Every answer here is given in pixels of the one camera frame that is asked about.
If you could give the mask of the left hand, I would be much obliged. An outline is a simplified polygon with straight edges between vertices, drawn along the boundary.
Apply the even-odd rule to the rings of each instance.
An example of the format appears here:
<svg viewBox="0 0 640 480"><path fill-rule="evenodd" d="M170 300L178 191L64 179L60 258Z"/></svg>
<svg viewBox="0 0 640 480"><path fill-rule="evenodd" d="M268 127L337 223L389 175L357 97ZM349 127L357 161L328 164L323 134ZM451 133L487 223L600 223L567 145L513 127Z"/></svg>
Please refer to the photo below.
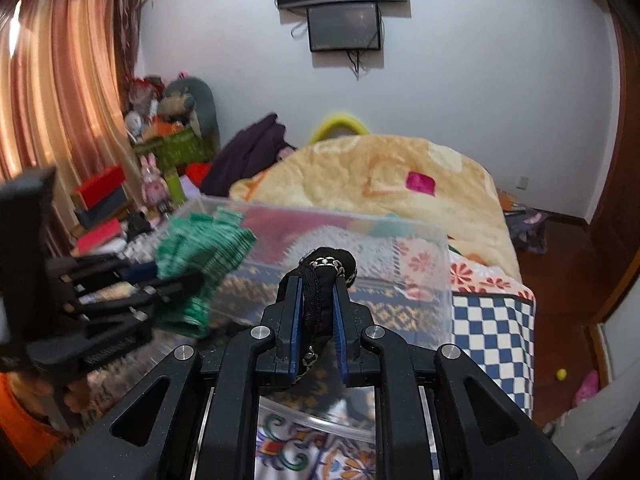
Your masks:
<svg viewBox="0 0 640 480"><path fill-rule="evenodd" d="M9 388L21 406L34 416L46 414L40 398L54 393L54 387L37 374L31 372L11 372L6 374ZM74 413L85 411L90 403L91 390L86 378L66 386L64 403Z"/></svg>

